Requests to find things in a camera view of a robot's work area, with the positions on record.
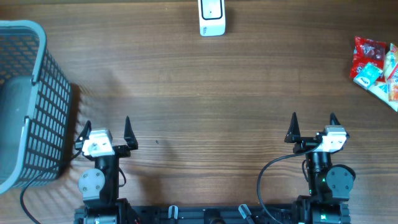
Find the orange tissue pack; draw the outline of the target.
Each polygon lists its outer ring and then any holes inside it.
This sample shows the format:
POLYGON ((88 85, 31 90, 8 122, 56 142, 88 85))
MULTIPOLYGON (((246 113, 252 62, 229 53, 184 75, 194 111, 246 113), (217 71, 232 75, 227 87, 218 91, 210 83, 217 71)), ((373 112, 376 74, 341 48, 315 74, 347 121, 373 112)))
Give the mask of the orange tissue pack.
POLYGON ((398 82, 396 77, 388 80, 388 99, 393 102, 398 101, 398 82))

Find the yellow wet wipes pack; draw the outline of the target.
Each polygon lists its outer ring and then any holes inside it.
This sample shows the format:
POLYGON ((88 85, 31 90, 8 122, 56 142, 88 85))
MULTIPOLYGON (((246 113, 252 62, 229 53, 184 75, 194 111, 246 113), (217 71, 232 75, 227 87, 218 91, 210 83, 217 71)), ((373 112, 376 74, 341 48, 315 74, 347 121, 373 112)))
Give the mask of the yellow wet wipes pack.
POLYGON ((388 80, 394 77, 397 78, 397 46, 391 44, 384 60, 382 81, 377 81, 368 91, 397 112, 397 102, 388 99, 388 80))

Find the green tissue pack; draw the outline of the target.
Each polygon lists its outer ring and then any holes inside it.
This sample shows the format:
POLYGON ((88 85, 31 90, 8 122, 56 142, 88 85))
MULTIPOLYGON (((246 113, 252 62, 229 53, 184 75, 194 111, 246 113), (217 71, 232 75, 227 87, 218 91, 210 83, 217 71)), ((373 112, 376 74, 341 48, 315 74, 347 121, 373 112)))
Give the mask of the green tissue pack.
POLYGON ((375 84, 376 80, 382 75, 382 69, 367 63, 364 68, 353 78, 353 81, 364 89, 368 89, 375 84))

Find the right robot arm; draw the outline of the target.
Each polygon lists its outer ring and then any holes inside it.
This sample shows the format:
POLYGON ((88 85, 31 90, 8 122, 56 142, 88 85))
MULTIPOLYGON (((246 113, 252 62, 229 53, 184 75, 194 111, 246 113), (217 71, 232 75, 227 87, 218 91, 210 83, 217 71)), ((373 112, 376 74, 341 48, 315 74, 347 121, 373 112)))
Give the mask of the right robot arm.
POLYGON ((284 142, 293 143, 293 155, 305 156, 304 172, 309 195, 300 195, 292 204, 291 223, 349 223, 349 194, 356 179, 355 171, 343 164, 332 164, 331 156, 343 150, 349 134, 330 115, 330 123, 314 137, 300 133, 296 113, 292 114, 284 142))

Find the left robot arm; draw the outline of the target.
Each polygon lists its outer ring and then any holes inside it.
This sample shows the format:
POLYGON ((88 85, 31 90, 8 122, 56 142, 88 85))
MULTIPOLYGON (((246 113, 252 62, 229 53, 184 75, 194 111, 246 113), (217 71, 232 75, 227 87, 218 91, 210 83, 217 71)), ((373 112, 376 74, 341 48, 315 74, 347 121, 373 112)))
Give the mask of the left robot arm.
POLYGON ((121 158, 130 157, 138 149, 130 119, 124 125, 125 144, 112 145, 113 137, 107 129, 91 128, 87 121, 75 141, 75 149, 95 163, 95 167, 82 173, 78 189, 82 194, 83 207, 75 210, 75 223, 122 224, 141 222, 137 212, 125 198, 119 198, 119 177, 125 176, 119 166, 121 158))

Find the red snack bag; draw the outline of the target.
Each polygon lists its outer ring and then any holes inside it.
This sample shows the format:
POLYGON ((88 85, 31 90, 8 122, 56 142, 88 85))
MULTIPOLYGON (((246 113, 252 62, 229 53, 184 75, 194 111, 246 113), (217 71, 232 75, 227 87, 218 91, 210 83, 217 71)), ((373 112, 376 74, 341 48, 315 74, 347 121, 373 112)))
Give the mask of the red snack bag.
POLYGON ((385 42, 356 36, 354 44, 353 66, 351 67, 350 78, 356 77, 368 63, 383 71, 387 48, 385 42))

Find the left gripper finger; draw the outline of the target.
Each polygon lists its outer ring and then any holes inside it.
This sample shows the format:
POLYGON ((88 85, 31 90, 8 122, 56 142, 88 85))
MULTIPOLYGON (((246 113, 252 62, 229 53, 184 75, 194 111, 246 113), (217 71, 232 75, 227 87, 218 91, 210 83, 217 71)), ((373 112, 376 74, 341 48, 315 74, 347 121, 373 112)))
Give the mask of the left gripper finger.
POLYGON ((126 116, 125 125, 124 125, 124 140, 126 141, 127 146, 131 150, 138 149, 138 142, 132 130, 131 121, 129 116, 126 116))
POLYGON ((75 150, 82 150, 83 149, 83 145, 85 143, 86 140, 89 139, 91 133, 91 121, 87 121, 83 131, 79 134, 79 136, 77 137, 76 141, 75 141, 75 150))

